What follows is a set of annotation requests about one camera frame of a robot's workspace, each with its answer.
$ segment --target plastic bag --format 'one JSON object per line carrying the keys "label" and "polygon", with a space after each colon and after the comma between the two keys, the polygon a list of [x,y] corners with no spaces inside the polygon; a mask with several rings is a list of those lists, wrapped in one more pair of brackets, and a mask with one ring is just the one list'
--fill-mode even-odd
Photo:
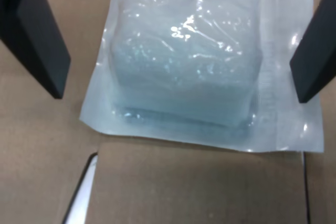
{"label": "plastic bag", "polygon": [[122,0],[111,41],[112,100],[226,126],[257,108],[260,0]]}
{"label": "plastic bag", "polygon": [[169,113],[125,108],[113,100],[111,41],[123,0],[111,0],[96,67],[80,119],[105,134],[160,138],[247,152],[323,151],[323,127],[318,95],[298,102],[289,60],[311,19],[313,0],[261,0],[260,42],[263,55],[259,99],[252,99],[251,122],[227,127]]}

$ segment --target cardboard surface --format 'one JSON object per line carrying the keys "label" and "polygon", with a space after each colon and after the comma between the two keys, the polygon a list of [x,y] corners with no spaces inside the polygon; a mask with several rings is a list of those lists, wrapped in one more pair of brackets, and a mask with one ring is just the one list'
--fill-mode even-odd
{"label": "cardboard surface", "polygon": [[299,153],[102,144],[86,224],[306,223]]}
{"label": "cardboard surface", "polygon": [[[315,8],[320,0],[314,0]],[[336,79],[320,92],[324,153],[306,153],[310,223],[336,222]]]}
{"label": "cardboard surface", "polygon": [[62,100],[0,43],[1,223],[61,223],[87,158],[113,139],[78,120],[109,1],[49,0],[72,60]]}

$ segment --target crinkled plastic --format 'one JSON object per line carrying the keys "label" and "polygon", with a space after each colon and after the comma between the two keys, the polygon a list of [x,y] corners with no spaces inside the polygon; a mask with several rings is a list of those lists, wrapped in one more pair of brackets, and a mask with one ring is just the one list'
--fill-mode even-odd
{"label": "crinkled plastic", "polygon": [[260,0],[122,0],[111,43],[119,106],[226,126],[256,108]]}

